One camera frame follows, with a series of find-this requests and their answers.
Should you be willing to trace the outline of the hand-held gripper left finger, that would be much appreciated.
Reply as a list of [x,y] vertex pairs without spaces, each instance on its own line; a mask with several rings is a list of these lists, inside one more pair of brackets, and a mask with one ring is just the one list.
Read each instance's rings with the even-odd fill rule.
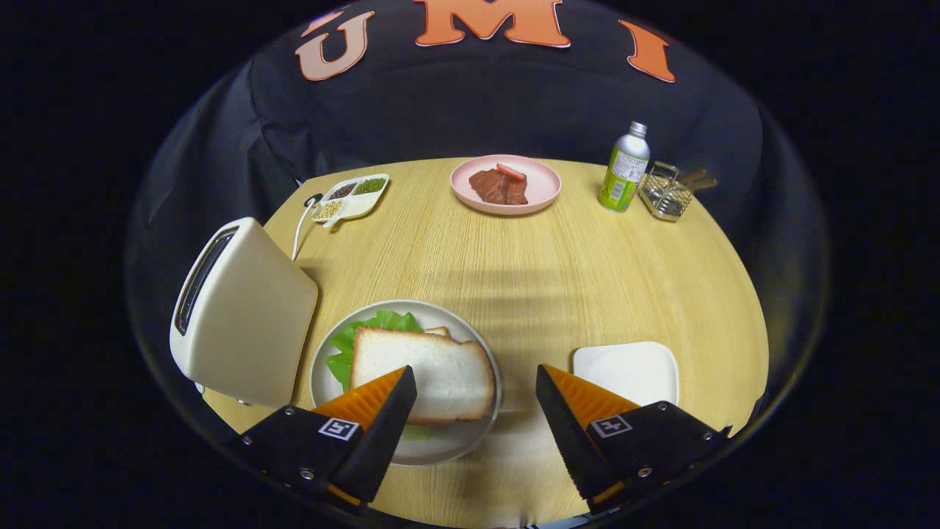
[[320,505],[361,511],[385,479],[416,402],[411,366],[316,406],[282,406],[233,439],[263,478]]

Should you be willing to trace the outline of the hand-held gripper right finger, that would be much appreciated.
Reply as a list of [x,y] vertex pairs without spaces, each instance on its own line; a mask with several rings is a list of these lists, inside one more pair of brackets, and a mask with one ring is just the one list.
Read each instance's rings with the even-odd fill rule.
[[678,484],[731,436],[730,425],[715,430],[665,400],[635,404],[549,364],[538,365],[536,395],[592,514]]

